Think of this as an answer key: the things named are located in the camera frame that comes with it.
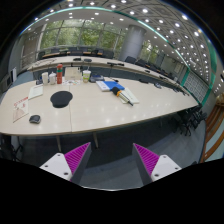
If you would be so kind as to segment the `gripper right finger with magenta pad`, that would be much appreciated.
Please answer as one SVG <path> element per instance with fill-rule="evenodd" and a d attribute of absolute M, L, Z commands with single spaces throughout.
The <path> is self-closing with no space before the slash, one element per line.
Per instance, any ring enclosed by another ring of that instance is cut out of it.
<path fill-rule="evenodd" d="M 144 185 L 181 170 L 169 156 L 158 155 L 136 143 L 133 144 L 132 154 Z"/>

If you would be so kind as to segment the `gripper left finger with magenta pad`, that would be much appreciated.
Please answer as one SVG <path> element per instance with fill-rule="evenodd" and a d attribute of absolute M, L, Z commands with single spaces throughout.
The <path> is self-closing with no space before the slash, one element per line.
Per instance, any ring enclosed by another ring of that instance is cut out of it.
<path fill-rule="evenodd" d="M 65 180 L 79 184 L 91 155 L 91 143 L 85 143 L 63 154 L 56 153 L 41 169 Z"/>

